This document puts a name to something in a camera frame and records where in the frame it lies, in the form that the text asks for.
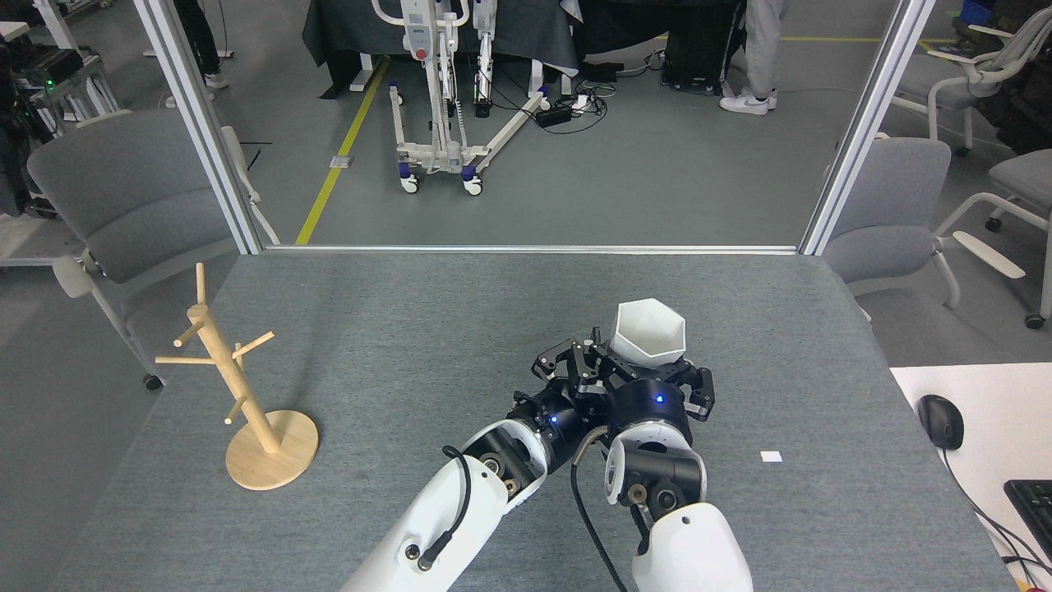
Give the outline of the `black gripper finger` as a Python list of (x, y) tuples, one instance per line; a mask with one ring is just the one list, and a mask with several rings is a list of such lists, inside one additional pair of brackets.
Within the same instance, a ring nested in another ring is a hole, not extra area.
[(600, 329), (593, 329), (583, 342), (574, 342), (575, 393), (605, 394), (631, 380), (634, 380), (634, 369), (612, 351), (608, 342), (602, 342)]
[(685, 386), (689, 393), (685, 395), (684, 409), (688, 416), (697, 421), (706, 421), (715, 405), (713, 374), (710, 368), (696, 367), (694, 364), (673, 364), (673, 370), (667, 380), (670, 385)]
[(557, 364), (566, 361), (567, 376), (575, 380), (586, 377), (585, 352), (586, 345), (582, 345), (582, 342), (565, 340), (537, 356), (533, 363), (533, 374), (544, 380), (552, 379), (557, 375)]

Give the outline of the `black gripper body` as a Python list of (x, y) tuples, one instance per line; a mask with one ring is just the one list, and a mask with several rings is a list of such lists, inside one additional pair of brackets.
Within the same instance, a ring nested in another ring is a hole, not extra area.
[(584, 436), (607, 423), (607, 402), (598, 392), (579, 393), (569, 377), (552, 377), (534, 395), (515, 391), (514, 419), (533, 428), (550, 452), (547, 472), (552, 474), (572, 457)]
[(689, 430), (684, 393), (673, 383), (634, 380), (618, 387), (607, 397), (611, 430), (626, 430), (639, 421), (666, 421), (679, 430)]

